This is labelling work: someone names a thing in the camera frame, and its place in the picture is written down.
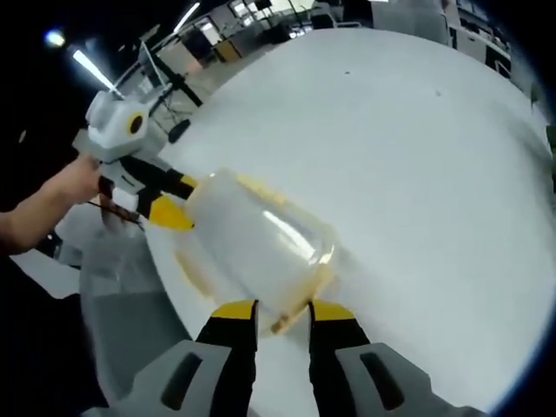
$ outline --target white table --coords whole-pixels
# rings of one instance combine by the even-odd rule
[[[331,223],[361,270],[335,299],[371,341],[429,372],[438,395],[489,410],[530,362],[554,302],[545,125],[509,81],[456,50],[316,30],[224,84],[162,157],[199,177],[256,177]],[[183,280],[171,232],[147,232],[195,337],[215,306]],[[317,415],[307,357],[280,360],[258,361],[252,408]]]

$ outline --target yellow trim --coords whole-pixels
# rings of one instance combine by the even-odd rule
[[[190,230],[193,221],[180,206],[165,195],[161,195],[150,204],[149,221],[163,228]]]
[[[314,320],[349,320],[354,319],[354,314],[340,304],[326,302],[321,300],[313,300]]]
[[[188,184],[193,188],[195,188],[198,184],[197,180],[189,175],[184,175],[180,181],[183,182],[184,184]]]
[[[128,135],[134,135],[133,133],[131,133],[131,124],[137,117],[141,117],[142,123],[145,123],[145,115],[141,111],[136,111],[128,120]]]
[[[220,319],[250,320],[254,300],[229,302],[217,308],[211,317]]]

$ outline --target black cable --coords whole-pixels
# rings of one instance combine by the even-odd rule
[[[113,215],[117,215],[118,217],[120,217],[120,219],[124,220],[125,222],[130,222],[130,223],[136,224],[141,230],[144,231],[144,228],[142,228],[142,224],[140,222],[136,222],[135,220],[126,219],[125,217],[122,217],[122,215],[120,215],[118,212],[116,212],[112,208],[101,206],[100,204],[96,204],[95,202],[86,202],[86,203],[90,204],[91,206],[96,206],[100,210],[109,211]]]

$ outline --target plastic container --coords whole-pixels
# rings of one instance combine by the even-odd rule
[[[332,228],[247,178],[219,170],[185,210],[195,223],[175,233],[185,275],[217,305],[259,300],[261,335],[288,328],[334,279]]]

